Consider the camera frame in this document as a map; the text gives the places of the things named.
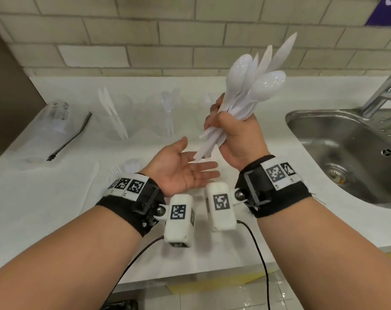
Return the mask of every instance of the forearm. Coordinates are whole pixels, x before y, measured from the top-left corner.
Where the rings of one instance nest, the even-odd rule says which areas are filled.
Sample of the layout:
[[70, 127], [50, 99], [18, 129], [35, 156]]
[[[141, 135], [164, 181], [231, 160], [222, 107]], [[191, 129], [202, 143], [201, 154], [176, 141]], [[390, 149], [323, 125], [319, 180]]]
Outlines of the forearm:
[[391, 260], [316, 200], [257, 222], [305, 309], [391, 309]]
[[99, 309], [141, 239], [124, 219], [94, 207], [0, 269], [0, 309]]

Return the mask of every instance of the sink basin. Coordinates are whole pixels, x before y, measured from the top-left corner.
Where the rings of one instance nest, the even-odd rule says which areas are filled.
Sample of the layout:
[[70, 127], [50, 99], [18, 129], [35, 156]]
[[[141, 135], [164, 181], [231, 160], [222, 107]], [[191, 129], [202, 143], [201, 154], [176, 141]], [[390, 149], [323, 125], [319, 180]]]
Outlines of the sink basin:
[[325, 174], [351, 195], [391, 209], [391, 139], [348, 111], [295, 111], [286, 123]]

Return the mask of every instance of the hand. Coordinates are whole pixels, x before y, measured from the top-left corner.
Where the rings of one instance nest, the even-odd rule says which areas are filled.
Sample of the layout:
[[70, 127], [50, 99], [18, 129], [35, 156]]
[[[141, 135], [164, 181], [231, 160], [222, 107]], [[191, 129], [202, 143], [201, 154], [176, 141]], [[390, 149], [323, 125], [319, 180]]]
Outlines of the hand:
[[229, 165], [241, 171], [251, 162], [270, 153], [254, 114], [244, 121], [238, 121], [228, 112], [218, 113], [223, 98], [224, 94], [211, 106], [204, 130], [214, 126], [225, 131], [227, 140], [220, 146], [221, 155]]
[[205, 187], [210, 179], [220, 176], [218, 171], [208, 171], [218, 167], [217, 162], [189, 163], [194, 161], [196, 152], [182, 152], [188, 145], [187, 137], [165, 146], [140, 172], [153, 179], [165, 197], [172, 197], [192, 188]]

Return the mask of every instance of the black cable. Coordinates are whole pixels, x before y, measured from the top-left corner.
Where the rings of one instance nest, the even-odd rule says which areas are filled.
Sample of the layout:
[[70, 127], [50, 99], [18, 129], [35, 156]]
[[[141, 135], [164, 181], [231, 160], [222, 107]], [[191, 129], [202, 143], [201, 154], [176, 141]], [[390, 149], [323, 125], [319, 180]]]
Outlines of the black cable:
[[83, 130], [85, 129], [86, 125], [88, 124], [89, 122], [89, 119], [91, 118], [92, 116], [92, 113], [89, 112], [88, 115], [86, 116], [86, 119], [83, 121], [83, 124], [82, 124], [82, 127], [80, 128], [79, 130], [79, 133], [77, 133], [76, 135], [74, 135], [67, 143], [65, 143], [63, 146], [61, 146], [58, 150], [56, 150], [55, 152], [53, 152], [48, 158], [46, 161], [52, 161], [54, 158], [56, 158], [56, 155], [64, 148], [66, 147], [72, 140], [74, 140], [76, 137], [79, 136], [79, 134], [81, 132], [83, 132]]
[[153, 244], [155, 244], [157, 241], [161, 240], [161, 239], [164, 239], [164, 235], [162, 236], [159, 236], [157, 239], [154, 239], [153, 241], [151, 241], [148, 245], [146, 245], [146, 247], [144, 249], [142, 249], [140, 251], [139, 254], [136, 255], [135, 258], [132, 259], [132, 261], [130, 262], [130, 264], [126, 267], [125, 271], [123, 271], [122, 275], [120, 276], [119, 280], [116, 281], [116, 284], [114, 286], [114, 288], [112, 288], [111, 292], [109, 293], [108, 297], [106, 298], [104, 304], [102, 305], [101, 309], [104, 307], [105, 303], [108, 301], [109, 297], [111, 296], [112, 292], [114, 291], [116, 285], [118, 285], [118, 282], [120, 281], [120, 279], [125, 275], [126, 271], [129, 270], [129, 268], [132, 266], [132, 264], [141, 256], [141, 254], [143, 254], [145, 252], [145, 250], [147, 250], [149, 247], [151, 247]]
[[265, 260], [263, 259], [262, 253], [260, 252], [259, 245], [257, 244], [256, 238], [253, 235], [253, 232], [251, 231], [250, 227], [248, 227], [247, 224], [245, 224], [243, 221], [237, 220], [237, 223], [243, 224], [248, 231], [250, 232], [251, 237], [253, 238], [254, 244], [256, 245], [257, 251], [259, 252], [260, 259], [262, 260], [263, 266], [265, 267], [266, 272], [266, 286], [267, 286], [267, 308], [270, 310], [270, 297], [269, 297], [269, 273], [267, 272], [267, 267], [265, 264]]

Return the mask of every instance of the person's left arm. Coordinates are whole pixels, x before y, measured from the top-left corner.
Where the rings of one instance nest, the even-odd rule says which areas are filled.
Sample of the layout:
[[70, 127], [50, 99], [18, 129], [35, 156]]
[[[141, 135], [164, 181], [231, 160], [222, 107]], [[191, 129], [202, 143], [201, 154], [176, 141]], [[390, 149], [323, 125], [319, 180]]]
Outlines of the person's left arm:
[[[189, 163], [187, 139], [164, 147], [141, 171], [166, 197], [205, 187], [216, 162]], [[141, 243], [126, 220], [95, 206], [0, 269], [0, 309], [99, 309]]]

